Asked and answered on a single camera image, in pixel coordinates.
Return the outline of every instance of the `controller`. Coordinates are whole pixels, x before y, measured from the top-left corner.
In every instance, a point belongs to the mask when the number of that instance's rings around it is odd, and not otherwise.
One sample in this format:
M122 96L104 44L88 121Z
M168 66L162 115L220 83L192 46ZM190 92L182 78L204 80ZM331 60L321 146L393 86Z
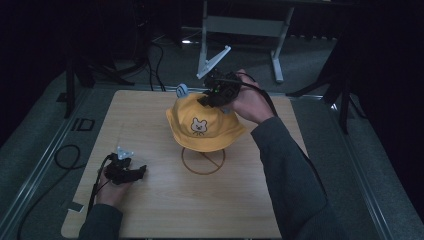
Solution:
M105 176L112 183L119 185L121 183L135 182L138 179L143 179L147 166L144 165L136 170L129 170L131 158L119 159L118 154L112 153L109 155L112 162L106 167Z
M213 68L204 81L204 86L208 88L204 93L206 96L197 101L203 106L222 107L237 98L242 80L233 72L221 73L217 68Z

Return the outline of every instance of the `sleeve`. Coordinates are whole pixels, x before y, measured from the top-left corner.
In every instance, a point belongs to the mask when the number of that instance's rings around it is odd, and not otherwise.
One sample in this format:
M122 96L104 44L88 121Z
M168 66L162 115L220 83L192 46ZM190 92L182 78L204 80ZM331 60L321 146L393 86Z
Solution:
M118 239L122 213L109 205L96 204L82 225L78 239Z
M251 134L260 150L282 238L347 239L316 175L281 119L270 118Z

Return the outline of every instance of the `hat brim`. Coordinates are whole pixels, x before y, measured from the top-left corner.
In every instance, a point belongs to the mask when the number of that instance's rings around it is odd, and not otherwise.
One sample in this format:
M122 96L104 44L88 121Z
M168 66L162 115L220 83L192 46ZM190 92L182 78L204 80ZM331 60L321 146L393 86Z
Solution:
M166 110L166 117L168 118L175 141L181 146L197 152L214 152L227 148L246 131L246 128L241 123L238 123L237 126L222 132L219 137L190 137L181 132L178 121L173 119L172 109Z

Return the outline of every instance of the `bear face print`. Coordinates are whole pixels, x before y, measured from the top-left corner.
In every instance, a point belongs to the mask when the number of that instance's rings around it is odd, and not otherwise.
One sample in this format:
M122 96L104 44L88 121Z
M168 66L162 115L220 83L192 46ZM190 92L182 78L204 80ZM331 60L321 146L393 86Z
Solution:
M193 118L193 123L191 124L191 129L194 131L193 134L196 134L197 136L204 135L204 133L208 130L206 124L206 120L199 122L199 119Z

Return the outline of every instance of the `yellow hat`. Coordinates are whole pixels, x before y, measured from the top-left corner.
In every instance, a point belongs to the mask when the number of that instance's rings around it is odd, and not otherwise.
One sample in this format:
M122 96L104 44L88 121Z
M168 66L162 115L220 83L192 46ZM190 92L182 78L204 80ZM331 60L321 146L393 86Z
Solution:
M178 98L166 110L175 140L183 147L198 152L213 152L231 145L246 128L234 112L223 113L219 108L202 106L197 99L202 93L190 93Z

